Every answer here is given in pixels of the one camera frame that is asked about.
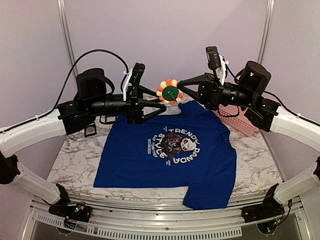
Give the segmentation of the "orange yellow flower brooch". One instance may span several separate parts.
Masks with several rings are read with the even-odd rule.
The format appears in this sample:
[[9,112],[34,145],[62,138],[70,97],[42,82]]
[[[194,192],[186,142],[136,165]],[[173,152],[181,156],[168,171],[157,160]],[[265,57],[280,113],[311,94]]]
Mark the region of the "orange yellow flower brooch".
[[176,105],[185,99],[184,93],[178,89],[178,81],[170,78],[160,83],[156,96],[166,105]]

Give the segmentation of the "blue printed t-shirt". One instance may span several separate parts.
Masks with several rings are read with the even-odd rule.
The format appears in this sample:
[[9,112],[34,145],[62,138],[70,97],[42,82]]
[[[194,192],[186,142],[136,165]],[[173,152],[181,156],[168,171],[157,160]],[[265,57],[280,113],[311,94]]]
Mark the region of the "blue printed t-shirt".
[[111,127],[95,188],[187,187],[183,204],[194,210],[226,208],[236,181],[237,153],[230,130],[196,101],[179,114],[143,124],[119,116]]

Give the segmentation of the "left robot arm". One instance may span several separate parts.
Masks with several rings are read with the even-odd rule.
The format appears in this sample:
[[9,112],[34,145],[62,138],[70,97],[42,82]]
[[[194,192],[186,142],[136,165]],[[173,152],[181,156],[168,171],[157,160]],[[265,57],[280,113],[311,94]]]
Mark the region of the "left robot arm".
[[129,124],[143,124],[166,111],[160,100],[144,100],[143,95],[157,94],[140,85],[145,70],[142,63],[125,74],[129,88],[115,94],[115,86],[101,68],[91,68],[76,77],[77,93],[73,100],[55,106],[41,116],[0,130],[0,183],[22,188],[43,199],[63,216],[74,213],[65,188],[51,183],[27,169],[16,153],[42,141],[96,128],[96,117],[125,116]]

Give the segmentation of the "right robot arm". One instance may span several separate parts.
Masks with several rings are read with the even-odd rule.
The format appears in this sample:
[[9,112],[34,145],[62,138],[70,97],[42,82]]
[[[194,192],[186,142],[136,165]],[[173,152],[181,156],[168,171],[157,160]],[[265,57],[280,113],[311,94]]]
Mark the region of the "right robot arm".
[[261,64],[248,61],[233,75],[234,83],[226,82],[231,73],[226,62],[209,61],[212,73],[204,73],[177,83],[177,88],[208,110],[220,106],[241,107],[244,116],[256,128],[294,139],[312,149],[320,150],[320,124],[289,110],[279,98],[263,97],[271,73]]

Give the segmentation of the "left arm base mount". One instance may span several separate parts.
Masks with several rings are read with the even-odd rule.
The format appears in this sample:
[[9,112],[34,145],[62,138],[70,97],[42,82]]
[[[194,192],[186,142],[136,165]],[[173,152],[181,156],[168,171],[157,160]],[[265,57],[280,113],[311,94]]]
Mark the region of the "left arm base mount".
[[52,215],[88,223],[91,218],[92,207],[85,202],[74,202],[67,199],[60,199],[57,203],[51,204],[48,212]]

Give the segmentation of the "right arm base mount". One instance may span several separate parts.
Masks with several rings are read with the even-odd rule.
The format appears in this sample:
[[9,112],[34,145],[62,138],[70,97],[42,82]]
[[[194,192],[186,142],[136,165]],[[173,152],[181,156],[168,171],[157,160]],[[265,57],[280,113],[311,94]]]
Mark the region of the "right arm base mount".
[[241,217],[245,223],[260,221],[276,217],[285,213],[282,204],[272,200],[263,201],[259,204],[249,205],[241,208]]

